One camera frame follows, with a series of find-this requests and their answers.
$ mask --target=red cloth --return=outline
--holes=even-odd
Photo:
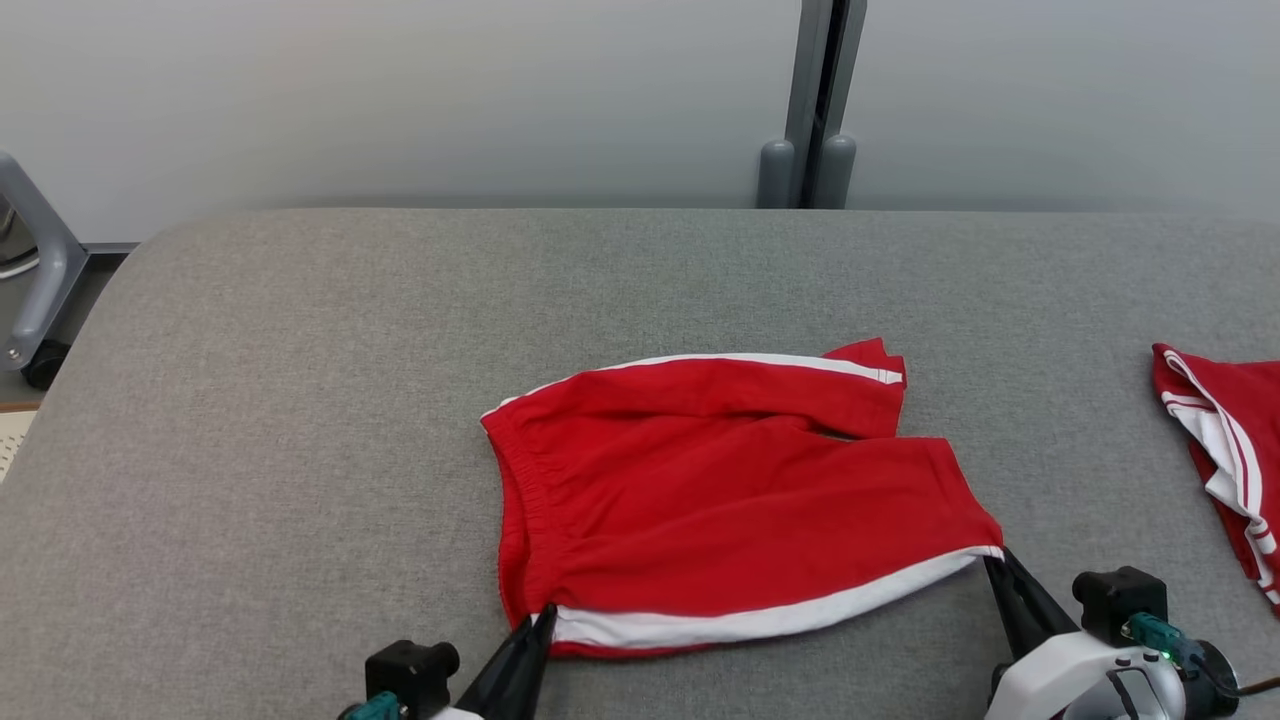
[[[893,437],[905,386],[877,340],[641,360],[503,402],[483,423],[511,623],[554,602],[559,655],[668,652],[822,628],[998,556],[950,445]]]
[[[1280,361],[1215,363],[1153,346],[1156,393],[1194,438],[1192,461],[1244,574],[1280,615]]]

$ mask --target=gray fabric surface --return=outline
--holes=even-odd
[[[326,719],[362,661],[506,633],[479,416],[678,352],[906,356],[901,430],[951,439],[1074,614],[1132,564],[1244,679],[1280,620],[1240,573],[1153,341],[1280,357],[1280,228],[1185,218],[302,210],[143,246],[0,484],[0,717]],[[556,662],[540,717],[978,717],[1007,648],[974,568],[804,637]],[[1277,698],[1244,717],[1280,715]]]

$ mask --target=chair caster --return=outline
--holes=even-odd
[[[36,389],[49,389],[70,348],[72,346],[56,340],[41,342],[40,347],[36,348],[36,356],[22,369],[22,377],[27,379],[27,384]]]

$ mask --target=red shorts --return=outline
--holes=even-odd
[[[1160,401],[1194,438],[1192,461],[1235,556],[1280,615],[1280,552],[1270,524],[1280,521],[1280,363],[1153,350]]]
[[[483,423],[511,623],[553,602],[559,655],[648,655],[823,628],[1000,556],[951,446],[893,437],[905,387],[876,340],[640,360],[503,402]]]

